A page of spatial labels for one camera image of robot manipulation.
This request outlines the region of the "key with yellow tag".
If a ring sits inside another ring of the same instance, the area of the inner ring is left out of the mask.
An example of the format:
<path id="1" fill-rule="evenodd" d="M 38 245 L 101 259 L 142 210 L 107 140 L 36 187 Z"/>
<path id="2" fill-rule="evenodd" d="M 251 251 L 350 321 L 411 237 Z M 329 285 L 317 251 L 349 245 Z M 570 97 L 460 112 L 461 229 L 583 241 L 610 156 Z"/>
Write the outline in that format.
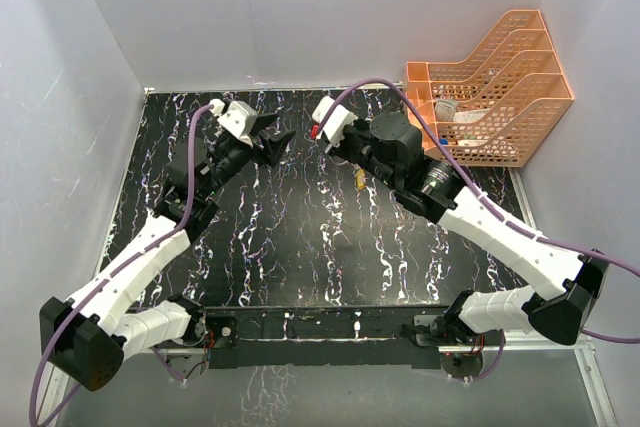
<path id="1" fill-rule="evenodd" d="M 355 186 L 358 190 L 364 190 L 366 187 L 366 174 L 363 169 L 358 169 L 355 173 Z"/>

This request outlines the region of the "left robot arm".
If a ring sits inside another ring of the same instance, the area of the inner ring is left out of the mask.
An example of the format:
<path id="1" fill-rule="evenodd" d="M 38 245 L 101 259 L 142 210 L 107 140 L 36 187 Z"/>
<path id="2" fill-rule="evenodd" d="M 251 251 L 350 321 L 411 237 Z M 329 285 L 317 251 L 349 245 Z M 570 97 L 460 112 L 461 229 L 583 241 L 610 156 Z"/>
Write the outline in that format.
<path id="1" fill-rule="evenodd" d="M 138 314 L 129 309 L 162 270 L 209 227 L 213 196 L 246 164 L 277 166 L 295 133 L 271 134 L 275 113 L 226 113 L 207 144 L 191 131 L 175 145 L 161 196 L 139 233 L 84 287 L 39 312 L 42 354 L 89 391 L 103 388 L 134 355 L 165 341 L 200 343 L 203 308 L 179 295 Z"/>

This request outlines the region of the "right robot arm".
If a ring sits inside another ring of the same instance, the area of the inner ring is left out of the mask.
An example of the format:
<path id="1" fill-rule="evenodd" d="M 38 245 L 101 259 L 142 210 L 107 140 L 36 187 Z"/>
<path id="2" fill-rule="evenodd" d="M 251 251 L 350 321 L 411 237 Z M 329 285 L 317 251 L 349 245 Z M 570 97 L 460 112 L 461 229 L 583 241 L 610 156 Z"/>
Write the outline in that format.
<path id="1" fill-rule="evenodd" d="M 460 344 L 492 330 L 535 331 L 566 346 L 576 342 L 600 295 L 607 262 L 541 243 L 539 234 L 486 195 L 474 195 L 451 164 L 424 153 L 420 130 L 402 113 L 366 121 L 342 110 L 318 133 L 329 154 L 372 174 L 406 210 L 472 241 L 526 282 L 507 291 L 463 291 L 444 314 L 411 326 L 412 332 Z"/>

